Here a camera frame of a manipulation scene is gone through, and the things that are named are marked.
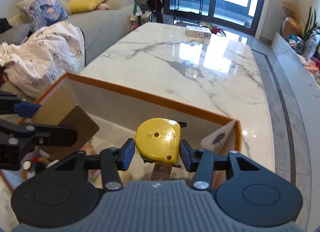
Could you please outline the white lotion tube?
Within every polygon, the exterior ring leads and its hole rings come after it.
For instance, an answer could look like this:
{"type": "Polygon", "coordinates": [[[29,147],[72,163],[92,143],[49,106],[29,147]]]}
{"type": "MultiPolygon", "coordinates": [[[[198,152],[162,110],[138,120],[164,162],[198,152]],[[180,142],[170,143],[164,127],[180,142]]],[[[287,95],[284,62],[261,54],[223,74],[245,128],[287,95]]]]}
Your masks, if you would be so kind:
{"type": "Polygon", "coordinates": [[[219,154],[227,146],[227,141],[234,130],[236,120],[230,121],[200,142],[200,149],[210,150],[214,154],[219,154]]]}

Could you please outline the brown white plush bear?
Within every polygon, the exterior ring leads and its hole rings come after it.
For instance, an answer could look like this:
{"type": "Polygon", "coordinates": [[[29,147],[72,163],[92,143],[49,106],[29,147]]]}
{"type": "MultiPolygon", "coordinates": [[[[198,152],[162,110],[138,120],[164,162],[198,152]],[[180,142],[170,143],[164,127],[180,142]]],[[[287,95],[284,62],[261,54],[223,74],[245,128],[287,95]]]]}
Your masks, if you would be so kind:
{"type": "Polygon", "coordinates": [[[43,172],[57,162],[58,160],[53,160],[51,158],[47,159],[44,157],[35,157],[31,160],[24,161],[22,164],[22,177],[26,181],[43,172]]]}

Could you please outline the brown card box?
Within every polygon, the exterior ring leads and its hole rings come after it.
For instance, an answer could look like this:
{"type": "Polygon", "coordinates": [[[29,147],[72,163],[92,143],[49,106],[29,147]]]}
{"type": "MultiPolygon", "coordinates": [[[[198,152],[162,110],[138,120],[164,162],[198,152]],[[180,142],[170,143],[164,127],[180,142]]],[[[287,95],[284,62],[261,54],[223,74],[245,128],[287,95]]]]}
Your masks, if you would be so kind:
{"type": "Polygon", "coordinates": [[[163,164],[155,164],[151,173],[151,181],[168,181],[170,180],[172,167],[163,164]]]}

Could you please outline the yellow tape measure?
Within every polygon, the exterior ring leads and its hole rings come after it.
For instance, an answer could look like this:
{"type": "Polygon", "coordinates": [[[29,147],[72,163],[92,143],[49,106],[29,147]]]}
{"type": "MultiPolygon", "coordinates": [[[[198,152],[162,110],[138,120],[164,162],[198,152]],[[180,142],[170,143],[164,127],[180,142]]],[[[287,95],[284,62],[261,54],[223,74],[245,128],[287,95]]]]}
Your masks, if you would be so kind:
{"type": "Polygon", "coordinates": [[[180,168],[181,129],[186,122],[165,118],[151,118],[144,121],[136,130],[135,145],[144,163],[160,164],[180,168]]]}

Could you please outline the large orange cardboard box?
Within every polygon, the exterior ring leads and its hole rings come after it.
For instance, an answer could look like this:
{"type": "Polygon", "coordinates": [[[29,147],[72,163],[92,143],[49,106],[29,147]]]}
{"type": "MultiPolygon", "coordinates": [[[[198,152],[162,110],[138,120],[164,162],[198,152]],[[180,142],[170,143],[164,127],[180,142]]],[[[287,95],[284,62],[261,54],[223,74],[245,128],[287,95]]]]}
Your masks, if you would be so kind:
{"type": "Polygon", "coordinates": [[[218,155],[241,150],[241,125],[238,120],[210,111],[148,94],[121,85],[73,73],[65,73],[54,84],[28,98],[53,108],[48,119],[39,113],[35,122],[70,126],[78,123],[78,133],[99,153],[120,147],[134,137],[144,121],[162,117],[186,122],[182,138],[194,149],[210,134],[224,134],[214,147],[218,155]]]}

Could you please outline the white floral blanket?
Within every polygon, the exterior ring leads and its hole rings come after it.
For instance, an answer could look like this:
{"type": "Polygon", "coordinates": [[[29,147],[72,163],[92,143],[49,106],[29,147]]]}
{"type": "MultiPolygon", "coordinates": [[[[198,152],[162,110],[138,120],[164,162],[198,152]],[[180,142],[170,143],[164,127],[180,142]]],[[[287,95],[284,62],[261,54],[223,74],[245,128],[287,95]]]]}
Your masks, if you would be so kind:
{"type": "Polygon", "coordinates": [[[20,45],[1,44],[1,68],[24,94],[37,98],[65,72],[86,62],[84,34],[66,21],[42,27],[20,45]]]}

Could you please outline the blue floral cushion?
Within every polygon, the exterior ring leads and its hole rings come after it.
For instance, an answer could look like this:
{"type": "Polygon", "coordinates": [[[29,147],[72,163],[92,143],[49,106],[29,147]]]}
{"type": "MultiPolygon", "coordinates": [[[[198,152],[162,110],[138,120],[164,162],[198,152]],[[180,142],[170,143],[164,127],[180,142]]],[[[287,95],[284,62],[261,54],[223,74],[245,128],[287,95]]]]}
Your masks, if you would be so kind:
{"type": "Polygon", "coordinates": [[[69,17],[59,0],[35,0],[22,7],[33,32],[69,17]]]}

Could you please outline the grey sofa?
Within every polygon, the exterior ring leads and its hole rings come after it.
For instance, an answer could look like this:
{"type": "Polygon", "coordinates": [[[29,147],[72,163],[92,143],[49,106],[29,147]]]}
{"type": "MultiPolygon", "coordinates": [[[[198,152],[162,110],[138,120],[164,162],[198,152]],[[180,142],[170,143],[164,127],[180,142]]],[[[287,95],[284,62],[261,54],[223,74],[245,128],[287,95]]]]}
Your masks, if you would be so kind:
{"type": "MultiPolygon", "coordinates": [[[[63,20],[80,28],[84,34],[86,48],[85,67],[130,32],[129,15],[133,12],[133,0],[110,0],[109,4],[115,6],[117,1],[121,3],[122,8],[77,13],[63,20]]],[[[27,23],[11,28],[9,33],[18,34],[18,40],[10,42],[8,39],[3,38],[1,44],[6,42],[20,45],[35,32],[32,31],[31,25],[27,23]]],[[[1,90],[12,91],[14,89],[18,89],[23,93],[8,80],[7,75],[1,68],[1,90]]]]}

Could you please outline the yellow cushion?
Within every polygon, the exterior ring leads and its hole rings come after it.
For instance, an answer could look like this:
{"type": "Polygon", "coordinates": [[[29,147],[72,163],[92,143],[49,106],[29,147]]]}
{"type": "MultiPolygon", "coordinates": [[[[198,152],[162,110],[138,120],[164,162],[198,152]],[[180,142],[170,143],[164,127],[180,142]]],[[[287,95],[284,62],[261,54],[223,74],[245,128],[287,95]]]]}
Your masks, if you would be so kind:
{"type": "Polygon", "coordinates": [[[106,0],[71,0],[67,3],[72,14],[90,12],[95,10],[106,0]]]}

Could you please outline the white flat box on table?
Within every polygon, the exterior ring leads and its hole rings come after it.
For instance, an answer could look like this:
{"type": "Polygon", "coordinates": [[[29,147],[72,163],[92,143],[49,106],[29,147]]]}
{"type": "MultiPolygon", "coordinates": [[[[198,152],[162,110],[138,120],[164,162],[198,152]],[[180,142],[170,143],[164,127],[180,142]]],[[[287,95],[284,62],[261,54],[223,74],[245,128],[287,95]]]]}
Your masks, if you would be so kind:
{"type": "Polygon", "coordinates": [[[212,35],[211,30],[207,27],[187,25],[185,29],[186,29],[185,34],[189,37],[199,37],[199,38],[210,39],[212,35]]]}

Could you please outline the gold vase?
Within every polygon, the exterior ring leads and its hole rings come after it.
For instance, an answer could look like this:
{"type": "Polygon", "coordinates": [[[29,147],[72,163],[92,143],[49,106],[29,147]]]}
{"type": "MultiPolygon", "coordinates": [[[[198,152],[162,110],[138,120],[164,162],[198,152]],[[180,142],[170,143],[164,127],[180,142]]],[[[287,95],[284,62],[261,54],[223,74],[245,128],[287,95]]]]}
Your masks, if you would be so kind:
{"type": "Polygon", "coordinates": [[[294,18],[285,17],[281,25],[280,34],[286,41],[288,41],[289,35],[291,34],[295,36],[301,36],[302,28],[294,18]]]}

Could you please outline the green potted plant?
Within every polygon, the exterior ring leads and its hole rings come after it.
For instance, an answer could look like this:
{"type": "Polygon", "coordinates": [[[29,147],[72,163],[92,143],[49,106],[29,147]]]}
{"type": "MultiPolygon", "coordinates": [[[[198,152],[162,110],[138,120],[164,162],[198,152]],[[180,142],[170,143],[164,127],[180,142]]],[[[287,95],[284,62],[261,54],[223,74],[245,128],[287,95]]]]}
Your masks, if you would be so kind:
{"type": "Polygon", "coordinates": [[[302,35],[299,37],[295,52],[302,55],[306,50],[306,42],[319,35],[319,23],[317,22],[316,10],[309,9],[308,19],[305,24],[302,35]]]}

